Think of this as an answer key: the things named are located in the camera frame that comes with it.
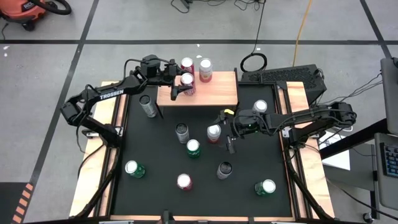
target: green soda can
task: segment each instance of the green soda can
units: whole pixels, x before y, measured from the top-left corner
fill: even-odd
[[[187,142],[187,153],[191,158],[197,158],[200,156],[199,142],[195,139],[191,139]]]
[[[124,169],[126,170],[126,173],[136,178],[141,178],[146,173],[145,167],[141,164],[138,164],[136,161],[127,162]]]
[[[270,195],[274,193],[276,189],[276,185],[272,180],[265,180],[262,182],[258,182],[254,186],[254,190],[260,196]]]

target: wooden table frame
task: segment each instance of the wooden table frame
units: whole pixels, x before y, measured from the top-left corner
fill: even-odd
[[[102,85],[109,85],[110,82],[103,82]],[[307,97],[302,82],[287,82],[287,93],[288,97],[285,97],[283,89],[279,89],[278,94],[280,99],[288,98],[290,101],[290,107],[286,107],[285,100],[280,100],[282,113],[287,113],[288,109],[291,111],[300,111],[308,109]],[[129,96],[122,95],[118,98],[111,98],[105,101],[101,101],[96,105],[96,111],[94,113],[94,119],[97,119],[102,123],[114,123],[115,126],[124,126],[126,120],[126,111]],[[89,139],[86,146],[85,157],[93,152],[98,146],[101,145],[99,138]],[[309,139],[307,141],[309,146],[313,146],[318,149],[317,141],[315,139]],[[115,149],[102,148],[94,156],[86,161],[86,164],[82,167],[80,178],[76,186],[75,196],[73,199],[70,216],[76,215],[80,212],[86,203],[90,200],[92,195],[99,187],[101,180],[103,166],[108,164],[107,171],[109,172],[113,164]],[[321,205],[324,211],[327,212],[331,217],[334,217],[333,207],[331,204],[329,190],[326,183],[325,173],[323,171],[322,161],[318,152],[315,152],[309,147],[300,150],[300,159],[302,163],[303,179],[307,184],[308,190],[311,192],[315,200]],[[299,167],[295,161],[292,161],[296,171],[299,171]],[[104,194],[100,201],[99,209],[96,214],[99,216],[109,215],[109,203],[111,201],[111,184],[109,184],[104,191]],[[292,198],[293,192],[290,191],[290,198]],[[317,218],[317,215],[313,210],[307,211],[306,205],[303,199],[303,195],[299,188],[295,185],[295,195],[298,203],[298,213],[302,218],[307,218],[307,214]],[[269,221],[280,221],[289,222],[294,221],[298,214],[294,213],[294,206],[291,205],[292,217],[254,217],[255,222],[269,222]],[[140,216],[140,215],[111,215],[112,220],[160,220],[160,216]],[[191,216],[175,216],[174,219],[178,221],[195,221],[195,220],[208,220],[208,221],[224,221],[224,222],[248,222],[248,217],[191,217]]]

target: orange striped tape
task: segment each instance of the orange striped tape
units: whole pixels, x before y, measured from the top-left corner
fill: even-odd
[[[15,209],[15,214],[12,217],[13,223],[22,223],[32,194],[33,194],[33,185],[28,183],[26,184],[25,189],[22,191],[22,196],[19,199],[19,204]]]

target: white paper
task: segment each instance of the white paper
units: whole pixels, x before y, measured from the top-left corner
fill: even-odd
[[[331,132],[326,132],[326,134],[324,136],[322,136],[322,138],[320,138],[318,140],[318,142],[323,142],[326,138],[330,137],[334,135],[334,133]],[[320,144],[319,148],[320,150],[322,150],[324,147],[327,147],[330,144],[333,144],[334,142],[337,142],[340,140],[340,136],[338,134],[334,135],[332,138],[330,138],[329,140],[327,140],[325,143]],[[349,165],[349,152],[348,150],[341,152],[337,155],[331,156],[329,158],[326,158],[324,160],[322,160],[322,163],[324,165],[328,165],[328,166],[332,166],[332,167],[337,167],[340,169],[345,169],[345,170],[350,170],[351,167]]]

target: orange vacuum cleaner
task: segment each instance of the orange vacuum cleaner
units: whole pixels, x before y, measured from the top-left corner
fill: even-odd
[[[0,0],[0,17],[8,22],[22,24],[25,30],[35,29],[34,22],[43,18],[46,11],[58,15],[69,15],[72,12],[69,4],[65,0],[56,0],[65,9],[58,9],[52,1],[44,0]]]

